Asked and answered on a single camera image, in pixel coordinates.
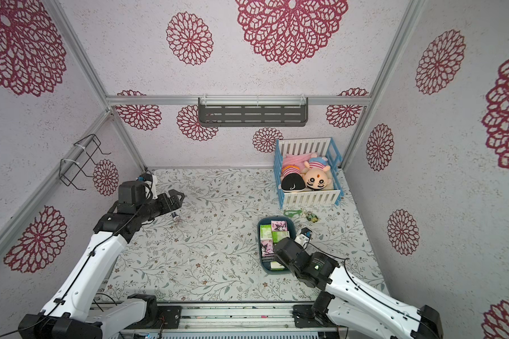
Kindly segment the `green tissue pack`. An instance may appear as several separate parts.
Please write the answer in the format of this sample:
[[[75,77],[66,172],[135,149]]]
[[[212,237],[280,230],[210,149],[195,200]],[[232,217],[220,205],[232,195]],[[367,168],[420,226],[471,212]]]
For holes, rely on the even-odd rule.
[[[279,243],[281,240],[289,238],[290,232],[288,231],[275,231],[271,233],[272,235],[272,241],[274,244]]]
[[[272,230],[271,225],[261,225],[260,226],[260,239],[261,240],[272,240]]]
[[[283,271],[286,267],[280,264],[278,261],[270,262],[270,271]]]

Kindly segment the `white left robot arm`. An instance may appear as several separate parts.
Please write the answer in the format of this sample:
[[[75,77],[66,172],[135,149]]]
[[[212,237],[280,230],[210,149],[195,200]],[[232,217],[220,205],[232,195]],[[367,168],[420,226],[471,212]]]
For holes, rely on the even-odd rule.
[[[19,323],[22,338],[115,338],[131,325],[157,322],[156,297],[144,294],[131,295],[89,316],[100,285],[135,233],[182,207],[184,193],[171,189],[155,195],[153,185],[152,177],[139,177],[119,186],[118,199],[97,222],[88,247],[63,285],[37,314],[27,314]]]

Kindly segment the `pink Kuromi tissue pack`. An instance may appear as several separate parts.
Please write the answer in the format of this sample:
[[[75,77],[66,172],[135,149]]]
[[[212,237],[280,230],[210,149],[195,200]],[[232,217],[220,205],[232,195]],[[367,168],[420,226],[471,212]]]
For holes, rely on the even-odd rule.
[[[285,220],[272,220],[271,231],[273,232],[287,232],[288,224]]]
[[[274,243],[272,240],[262,240],[260,242],[262,260],[272,260],[274,258]]]

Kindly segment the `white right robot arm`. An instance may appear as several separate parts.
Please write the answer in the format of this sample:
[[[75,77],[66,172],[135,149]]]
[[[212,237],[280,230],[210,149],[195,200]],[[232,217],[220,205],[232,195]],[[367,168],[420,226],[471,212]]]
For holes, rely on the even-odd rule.
[[[349,272],[346,261],[308,253],[290,238],[274,246],[277,261],[320,293],[307,319],[347,327],[370,338],[442,338],[441,316],[432,307],[400,302]]]

